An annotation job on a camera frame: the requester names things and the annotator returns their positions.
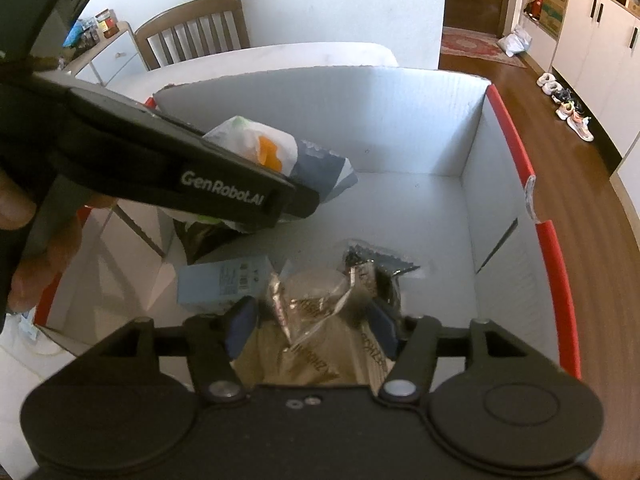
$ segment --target screw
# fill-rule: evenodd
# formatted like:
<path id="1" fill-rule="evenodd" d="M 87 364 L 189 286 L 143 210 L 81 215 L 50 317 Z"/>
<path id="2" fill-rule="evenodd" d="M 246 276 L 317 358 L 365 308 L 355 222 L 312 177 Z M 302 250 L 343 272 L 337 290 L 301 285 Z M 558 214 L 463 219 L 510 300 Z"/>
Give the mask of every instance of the screw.
<path id="1" fill-rule="evenodd" d="M 297 400 L 297 399 L 289 399 L 285 403 L 285 406 L 287 408 L 291 408 L 292 410 L 301 410 L 302 408 L 305 407 L 304 402 L 302 402 L 301 400 Z"/>
<path id="2" fill-rule="evenodd" d="M 209 393 L 214 397 L 222 399 L 231 399 L 238 395 L 241 391 L 239 384 L 231 381 L 216 381 L 209 386 Z"/>
<path id="3" fill-rule="evenodd" d="M 320 404 L 322 404 L 322 399 L 318 396 L 312 395 L 312 396 L 308 396 L 305 399 L 305 404 L 307 406 L 319 406 Z"/>
<path id="4" fill-rule="evenodd" d="M 392 397 L 409 397 L 418 390 L 418 387 L 411 381 L 395 379 L 385 383 L 384 389 Z"/>

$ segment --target bottle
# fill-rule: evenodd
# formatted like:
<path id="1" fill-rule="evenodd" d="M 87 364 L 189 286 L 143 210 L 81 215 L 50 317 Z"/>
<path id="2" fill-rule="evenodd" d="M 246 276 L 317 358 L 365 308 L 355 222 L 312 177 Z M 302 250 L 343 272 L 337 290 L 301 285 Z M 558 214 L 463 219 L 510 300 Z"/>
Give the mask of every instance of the bottle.
<path id="1" fill-rule="evenodd" d="M 100 14 L 96 14 L 95 19 L 98 22 L 98 28 L 100 28 L 104 34 L 105 40 L 108 40 L 111 36 L 119 33 L 120 29 L 111 16 L 111 11 L 109 9 L 104 9 Z"/>
<path id="2" fill-rule="evenodd" d="M 542 13 L 542 2 L 544 0 L 534 0 L 533 6 L 531 9 L 531 15 L 535 20 L 540 19 L 540 14 Z"/>

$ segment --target red tape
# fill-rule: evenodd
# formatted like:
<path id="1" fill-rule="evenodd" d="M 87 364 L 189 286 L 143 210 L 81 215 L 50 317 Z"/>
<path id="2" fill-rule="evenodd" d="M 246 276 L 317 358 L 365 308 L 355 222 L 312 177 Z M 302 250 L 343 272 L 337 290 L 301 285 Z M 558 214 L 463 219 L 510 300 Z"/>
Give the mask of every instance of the red tape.
<path id="1" fill-rule="evenodd" d="M 580 343 L 575 321 L 574 298 L 571 295 L 569 275 L 566 272 L 558 234 L 551 220 L 538 224 L 536 229 L 556 313 L 560 366 L 575 378 L 581 379 Z"/>
<path id="2" fill-rule="evenodd" d="M 516 164 L 520 183 L 524 186 L 529 177 L 535 174 L 533 165 L 529 160 L 529 155 L 527 155 L 527 150 L 524 148 L 522 139 L 495 85 L 489 86 L 486 90 L 486 96 L 491 103 L 491 107 L 494 109 L 495 116 L 498 118 L 498 124 L 500 124 L 504 138 L 507 140 L 507 146 Z"/>

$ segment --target round pad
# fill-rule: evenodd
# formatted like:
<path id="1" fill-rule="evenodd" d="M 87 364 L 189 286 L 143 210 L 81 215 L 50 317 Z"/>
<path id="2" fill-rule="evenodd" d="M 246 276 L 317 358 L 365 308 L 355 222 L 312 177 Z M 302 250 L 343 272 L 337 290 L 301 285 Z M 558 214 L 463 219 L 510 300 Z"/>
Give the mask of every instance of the round pad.
<path id="1" fill-rule="evenodd" d="M 588 452 L 604 420 L 591 390 L 565 374 L 537 384 L 515 376 L 451 378 L 431 394 L 430 420 L 459 452 L 506 471 L 558 468 Z"/>
<path id="2" fill-rule="evenodd" d="M 31 449 L 65 468 L 103 472 L 166 452 L 189 431 L 195 396 L 164 375 L 140 382 L 36 388 L 20 414 Z"/>

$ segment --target wooden floor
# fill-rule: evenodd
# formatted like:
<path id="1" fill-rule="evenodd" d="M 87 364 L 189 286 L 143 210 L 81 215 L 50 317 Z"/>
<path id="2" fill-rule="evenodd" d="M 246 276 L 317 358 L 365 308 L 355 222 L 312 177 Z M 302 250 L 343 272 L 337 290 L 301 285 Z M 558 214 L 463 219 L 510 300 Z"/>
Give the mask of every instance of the wooden floor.
<path id="1" fill-rule="evenodd" d="M 442 56 L 440 68 L 498 88 L 538 176 L 535 206 L 552 219 L 574 295 L 582 373 L 605 407 L 590 465 L 605 479 L 640 477 L 640 251 L 598 151 L 554 114 L 530 69 Z"/>

